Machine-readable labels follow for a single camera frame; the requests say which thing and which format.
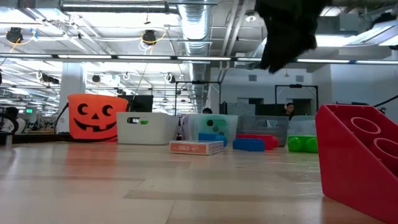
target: blue toy block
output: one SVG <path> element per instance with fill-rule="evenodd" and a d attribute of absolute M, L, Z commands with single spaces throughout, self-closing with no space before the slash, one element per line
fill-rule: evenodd
<path fill-rule="evenodd" d="M 235 139 L 233 148 L 251 152 L 264 152 L 266 145 L 261 139 Z"/>
<path fill-rule="evenodd" d="M 199 133 L 199 141 L 223 141 L 224 147 L 227 145 L 226 137 L 220 134 Z"/>

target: jack-o'-lantern face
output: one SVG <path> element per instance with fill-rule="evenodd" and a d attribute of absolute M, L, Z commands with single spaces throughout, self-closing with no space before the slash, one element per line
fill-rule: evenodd
<path fill-rule="evenodd" d="M 69 129 L 74 139 L 117 136 L 116 113 L 126 111 L 127 100 L 113 96 L 73 94 L 69 100 Z"/>

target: red foam block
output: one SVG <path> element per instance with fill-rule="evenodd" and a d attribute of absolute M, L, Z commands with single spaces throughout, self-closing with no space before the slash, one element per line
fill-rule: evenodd
<path fill-rule="evenodd" d="M 278 138 L 270 134 L 238 134 L 237 138 L 261 139 L 266 145 L 266 150 L 273 150 L 278 147 Z"/>
<path fill-rule="evenodd" d="M 323 105 L 316 118 L 323 193 L 398 223 L 398 125 L 372 106 Z"/>

